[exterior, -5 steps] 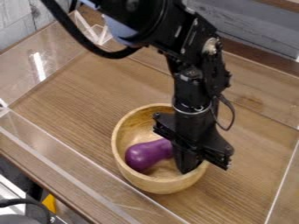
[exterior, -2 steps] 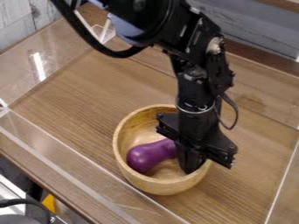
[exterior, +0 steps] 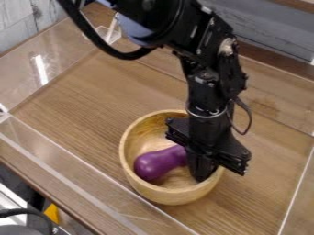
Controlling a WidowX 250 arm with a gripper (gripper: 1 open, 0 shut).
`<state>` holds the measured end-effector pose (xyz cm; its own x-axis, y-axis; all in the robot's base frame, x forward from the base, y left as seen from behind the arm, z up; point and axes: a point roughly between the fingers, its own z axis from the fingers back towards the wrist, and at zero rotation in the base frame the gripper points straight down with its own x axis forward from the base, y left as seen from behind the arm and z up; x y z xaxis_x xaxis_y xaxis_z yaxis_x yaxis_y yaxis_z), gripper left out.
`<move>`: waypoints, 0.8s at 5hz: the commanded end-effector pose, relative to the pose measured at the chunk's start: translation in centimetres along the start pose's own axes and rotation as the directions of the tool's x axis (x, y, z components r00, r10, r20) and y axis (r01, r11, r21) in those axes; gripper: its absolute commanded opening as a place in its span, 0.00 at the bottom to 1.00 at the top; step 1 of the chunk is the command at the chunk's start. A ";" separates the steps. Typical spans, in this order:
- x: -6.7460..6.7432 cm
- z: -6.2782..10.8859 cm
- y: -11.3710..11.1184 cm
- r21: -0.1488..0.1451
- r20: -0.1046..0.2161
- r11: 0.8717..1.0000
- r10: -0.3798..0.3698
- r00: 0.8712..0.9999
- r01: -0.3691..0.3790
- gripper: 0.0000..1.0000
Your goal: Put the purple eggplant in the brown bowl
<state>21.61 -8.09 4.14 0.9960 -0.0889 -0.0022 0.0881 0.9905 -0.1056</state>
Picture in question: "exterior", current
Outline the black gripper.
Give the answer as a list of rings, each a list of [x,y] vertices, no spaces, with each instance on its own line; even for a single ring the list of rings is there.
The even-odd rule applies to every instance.
[[[185,147],[187,166],[194,179],[205,181],[224,166],[245,175],[252,152],[232,133],[228,114],[211,118],[169,117],[166,138]]]

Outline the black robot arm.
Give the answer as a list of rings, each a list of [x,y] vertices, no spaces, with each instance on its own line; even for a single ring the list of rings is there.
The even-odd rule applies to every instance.
[[[99,0],[118,12],[127,37],[146,47],[169,47],[187,80],[187,117],[167,120],[167,139],[186,148],[197,181],[225,167],[244,175],[252,158],[233,134],[234,107],[248,89],[233,28],[198,0]]]

